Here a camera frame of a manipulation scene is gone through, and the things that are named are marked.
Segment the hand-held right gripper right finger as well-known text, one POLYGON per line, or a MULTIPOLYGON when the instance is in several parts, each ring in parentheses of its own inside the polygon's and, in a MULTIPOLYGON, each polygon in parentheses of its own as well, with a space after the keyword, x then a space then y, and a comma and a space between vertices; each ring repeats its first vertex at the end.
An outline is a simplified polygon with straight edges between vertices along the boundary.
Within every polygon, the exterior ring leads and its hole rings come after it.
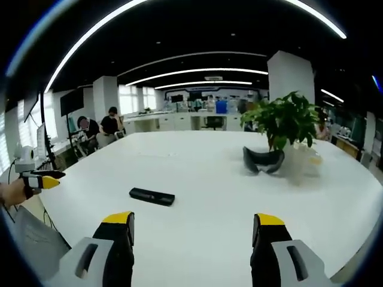
POLYGON ((253 286, 332 286, 324 263, 301 240, 293 240, 284 221, 263 213, 254 215, 253 286))

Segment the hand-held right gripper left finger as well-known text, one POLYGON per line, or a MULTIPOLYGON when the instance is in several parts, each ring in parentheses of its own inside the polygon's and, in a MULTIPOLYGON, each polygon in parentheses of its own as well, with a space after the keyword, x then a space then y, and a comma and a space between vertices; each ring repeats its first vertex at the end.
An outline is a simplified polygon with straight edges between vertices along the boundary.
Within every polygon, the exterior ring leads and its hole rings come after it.
POLYGON ((131 286, 134 213, 112 214, 92 237, 81 239, 59 261, 48 286, 131 286))

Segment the person's left hand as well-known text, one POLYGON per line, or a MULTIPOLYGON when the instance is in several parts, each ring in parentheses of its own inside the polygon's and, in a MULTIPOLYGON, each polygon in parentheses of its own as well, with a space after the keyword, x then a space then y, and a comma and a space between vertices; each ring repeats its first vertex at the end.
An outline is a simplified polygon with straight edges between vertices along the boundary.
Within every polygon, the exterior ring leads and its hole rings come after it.
POLYGON ((23 178, 16 179, 10 184, 1 183, 1 204, 7 209, 23 203, 34 194, 35 190, 27 186, 23 178))

